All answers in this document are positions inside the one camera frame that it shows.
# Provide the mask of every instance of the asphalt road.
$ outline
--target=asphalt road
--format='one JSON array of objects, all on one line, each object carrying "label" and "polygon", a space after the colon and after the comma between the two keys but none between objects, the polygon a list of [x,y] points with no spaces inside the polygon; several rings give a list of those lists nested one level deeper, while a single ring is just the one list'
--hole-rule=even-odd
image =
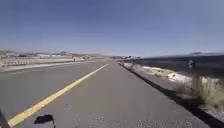
[{"label": "asphalt road", "polygon": [[[79,84],[74,83],[105,64]],[[7,120],[71,83],[77,84],[14,125],[18,128],[53,128],[50,123],[34,124],[37,116],[45,114],[54,116],[57,128],[208,127],[115,61],[4,73],[0,83],[0,108]]]}]

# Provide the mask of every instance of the yellow line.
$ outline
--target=yellow line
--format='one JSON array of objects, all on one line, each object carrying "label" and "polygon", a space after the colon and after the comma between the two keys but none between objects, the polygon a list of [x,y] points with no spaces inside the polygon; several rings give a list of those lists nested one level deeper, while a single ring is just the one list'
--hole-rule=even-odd
[{"label": "yellow line", "polygon": [[97,70],[87,74],[86,76],[84,76],[81,79],[75,81],[74,83],[66,86],[62,90],[52,94],[51,96],[49,96],[46,99],[40,101],[39,103],[37,103],[36,105],[32,106],[31,108],[25,110],[24,112],[16,115],[15,117],[13,117],[12,119],[10,119],[8,121],[8,124],[10,125],[10,127],[14,127],[18,123],[24,121],[26,118],[28,118],[29,116],[31,116],[32,114],[34,114],[35,112],[40,110],[41,108],[45,107],[47,104],[49,104],[50,102],[52,102],[53,100],[55,100],[59,96],[63,95],[64,93],[66,93],[67,91],[72,89],[74,86],[80,84],[82,81],[84,81],[85,79],[87,79],[88,77],[92,76],[93,74],[95,74],[96,72],[98,72],[99,70],[103,69],[106,66],[107,66],[107,64],[102,66],[102,67],[100,67],[100,68],[98,68]]}]

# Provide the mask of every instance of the guardrail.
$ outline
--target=guardrail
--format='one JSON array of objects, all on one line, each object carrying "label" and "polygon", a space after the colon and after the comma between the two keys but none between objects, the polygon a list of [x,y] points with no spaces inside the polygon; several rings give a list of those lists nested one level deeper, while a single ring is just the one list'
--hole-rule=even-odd
[{"label": "guardrail", "polygon": [[82,61],[83,58],[57,58],[57,59],[24,59],[24,58],[13,58],[13,59],[2,59],[0,60],[0,67],[9,67],[9,66],[19,66],[19,65],[31,65],[31,64],[47,64],[47,63],[65,63],[65,62],[74,62]]},{"label": "guardrail", "polygon": [[196,73],[200,76],[224,76],[223,54],[153,57],[122,60],[121,62]]}]

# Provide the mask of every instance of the sky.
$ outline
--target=sky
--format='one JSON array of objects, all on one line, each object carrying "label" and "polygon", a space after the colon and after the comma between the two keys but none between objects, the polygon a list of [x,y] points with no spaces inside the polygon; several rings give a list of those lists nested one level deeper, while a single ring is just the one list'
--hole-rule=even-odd
[{"label": "sky", "polygon": [[0,49],[224,52],[223,0],[1,0]]}]

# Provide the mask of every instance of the road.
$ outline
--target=road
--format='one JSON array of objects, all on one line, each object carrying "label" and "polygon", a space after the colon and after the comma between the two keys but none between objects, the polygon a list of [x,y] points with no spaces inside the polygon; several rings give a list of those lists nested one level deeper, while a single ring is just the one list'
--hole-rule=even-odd
[{"label": "road", "polygon": [[208,127],[111,60],[4,73],[0,83],[0,108],[16,128],[39,127],[45,114],[57,128]]}]

